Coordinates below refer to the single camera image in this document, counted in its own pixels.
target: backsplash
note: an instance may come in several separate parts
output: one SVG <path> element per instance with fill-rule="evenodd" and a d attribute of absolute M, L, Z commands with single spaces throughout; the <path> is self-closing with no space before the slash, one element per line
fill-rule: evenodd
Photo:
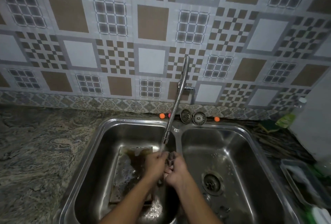
<path fill-rule="evenodd" d="M 330 30 L 329 0 L 0 0 L 0 102 L 167 112 L 189 55 L 193 110 L 267 118 L 329 71 Z"/>

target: stainless steel sink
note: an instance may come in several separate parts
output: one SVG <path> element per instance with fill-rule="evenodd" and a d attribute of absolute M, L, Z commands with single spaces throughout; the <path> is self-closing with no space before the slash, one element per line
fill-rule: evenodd
<path fill-rule="evenodd" d="M 96 130 L 53 223 L 98 223 L 109 203 L 120 147 L 158 151 L 167 123 L 111 118 Z M 230 123 L 174 122 L 167 151 L 183 154 L 207 203 L 225 223 L 302 223 L 291 198 L 252 135 Z M 138 223 L 187 223 L 176 192 L 156 187 Z"/>

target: dark countertop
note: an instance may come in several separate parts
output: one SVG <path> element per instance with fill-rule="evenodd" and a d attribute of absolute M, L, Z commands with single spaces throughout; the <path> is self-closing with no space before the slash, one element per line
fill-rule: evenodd
<path fill-rule="evenodd" d="M 0 222 L 51 222 L 93 131 L 111 116 L 137 114 L 0 107 Z M 315 162 L 288 130 L 266 134 L 254 121 L 224 121 L 239 123 L 252 132 L 285 186 L 280 159 Z"/>

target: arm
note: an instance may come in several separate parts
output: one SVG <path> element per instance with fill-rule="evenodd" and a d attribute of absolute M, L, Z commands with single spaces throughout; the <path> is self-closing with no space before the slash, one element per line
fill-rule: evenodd
<path fill-rule="evenodd" d="M 144 205 L 149 191 L 155 186 L 164 171 L 168 153 L 154 152 L 147 155 L 145 175 L 125 198 L 99 224 L 134 224 Z"/>
<path fill-rule="evenodd" d="M 164 179 L 173 186 L 190 224 L 222 224 L 211 208 L 207 205 L 197 184 L 187 170 L 186 163 L 178 153 L 175 153 L 173 170 L 165 169 Z"/>

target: faucet spout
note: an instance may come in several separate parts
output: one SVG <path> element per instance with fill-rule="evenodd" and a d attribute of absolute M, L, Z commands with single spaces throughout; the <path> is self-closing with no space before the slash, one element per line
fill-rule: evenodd
<path fill-rule="evenodd" d="M 180 99 L 182 97 L 184 90 L 194 90 L 193 87 L 187 87 L 187 85 L 186 85 L 189 65 L 190 65 L 190 57 L 186 56 L 185 61 L 184 61 L 183 70 L 182 70 L 182 76 L 181 76 L 180 82 L 178 83 L 176 101 L 175 101 L 175 104 L 173 105 L 173 109 L 172 109 L 170 118 L 168 120 L 167 128 L 166 128 L 163 138 L 162 138 L 162 147 L 164 147 L 168 143 L 172 123 L 173 123 L 173 120 L 175 119 L 175 115 L 176 115 L 176 112 L 177 112 L 177 109 L 178 109 L 178 106 L 180 103 Z"/>

